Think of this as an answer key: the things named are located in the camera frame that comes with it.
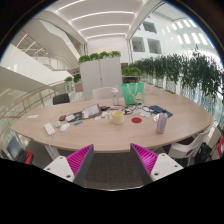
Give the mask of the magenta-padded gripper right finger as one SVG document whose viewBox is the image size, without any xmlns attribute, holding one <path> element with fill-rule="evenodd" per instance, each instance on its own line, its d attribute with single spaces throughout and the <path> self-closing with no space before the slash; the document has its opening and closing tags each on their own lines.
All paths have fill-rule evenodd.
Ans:
<svg viewBox="0 0 224 224">
<path fill-rule="evenodd" d="M 134 157 L 140 178 L 144 185 L 182 169 L 182 166 L 166 153 L 156 154 L 134 143 L 130 144 L 130 153 Z"/>
</svg>

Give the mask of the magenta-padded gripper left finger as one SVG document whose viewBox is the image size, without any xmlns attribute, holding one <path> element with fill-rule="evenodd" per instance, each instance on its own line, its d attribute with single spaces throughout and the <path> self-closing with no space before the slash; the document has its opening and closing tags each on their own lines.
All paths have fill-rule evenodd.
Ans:
<svg viewBox="0 0 224 224">
<path fill-rule="evenodd" d="M 67 157 L 58 156 L 44 170 L 83 187 L 93 156 L 94 145 L 90 144 Z"/>
</svg>

